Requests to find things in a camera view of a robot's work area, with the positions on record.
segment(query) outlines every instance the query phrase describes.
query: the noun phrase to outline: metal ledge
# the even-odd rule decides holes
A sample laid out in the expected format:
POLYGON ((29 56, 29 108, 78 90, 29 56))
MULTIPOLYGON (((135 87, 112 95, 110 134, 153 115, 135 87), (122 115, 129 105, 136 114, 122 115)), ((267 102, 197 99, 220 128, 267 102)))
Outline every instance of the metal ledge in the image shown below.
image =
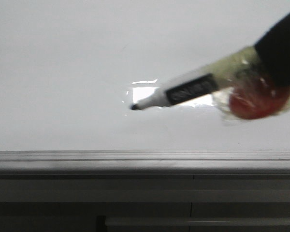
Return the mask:
POLYGON ((0 151, 0 175, 288 174, 290 151, 0 151))

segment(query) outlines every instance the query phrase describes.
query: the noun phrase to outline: red object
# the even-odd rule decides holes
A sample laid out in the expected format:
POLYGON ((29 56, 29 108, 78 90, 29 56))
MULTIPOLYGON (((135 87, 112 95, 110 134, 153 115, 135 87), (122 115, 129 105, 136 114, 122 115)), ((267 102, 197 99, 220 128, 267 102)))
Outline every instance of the red object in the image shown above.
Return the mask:
POLYGON ((289 97, 290 87, 276 87, 268 74, 262 74, 234 86, 229 108, 237 117, 257 119, 281 110, 289 97))

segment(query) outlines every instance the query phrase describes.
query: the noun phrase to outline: marker label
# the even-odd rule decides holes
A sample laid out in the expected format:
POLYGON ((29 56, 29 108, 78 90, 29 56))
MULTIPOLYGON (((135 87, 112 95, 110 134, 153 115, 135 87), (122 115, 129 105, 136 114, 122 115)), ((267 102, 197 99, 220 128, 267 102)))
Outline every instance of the marker label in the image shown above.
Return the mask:
POLYGON ((165 92, 170 104, 176 105, 217 91, 218 85, 211 73, 171 88, 165 92))

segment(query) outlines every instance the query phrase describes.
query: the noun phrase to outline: black marker tip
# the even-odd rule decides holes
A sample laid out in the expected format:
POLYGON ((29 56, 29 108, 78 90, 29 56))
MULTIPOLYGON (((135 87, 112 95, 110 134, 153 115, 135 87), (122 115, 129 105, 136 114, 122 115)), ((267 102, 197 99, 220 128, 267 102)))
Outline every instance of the black marker tip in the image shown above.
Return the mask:
POLYGON ((131 110, 139 110, 139 107, 137 104, 133 104, 131 107, 130 107, 131 110))

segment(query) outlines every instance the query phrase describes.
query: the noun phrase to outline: whiteboard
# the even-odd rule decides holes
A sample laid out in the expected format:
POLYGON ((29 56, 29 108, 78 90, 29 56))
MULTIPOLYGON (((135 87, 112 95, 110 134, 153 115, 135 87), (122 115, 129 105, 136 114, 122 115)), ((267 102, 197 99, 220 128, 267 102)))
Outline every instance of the whiteboard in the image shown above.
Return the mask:
POLYGON ((0 0, 0 150, 290 150, 290 111, 226 125, 209 103, 129 110, 254 44, 290 0, 0 0))

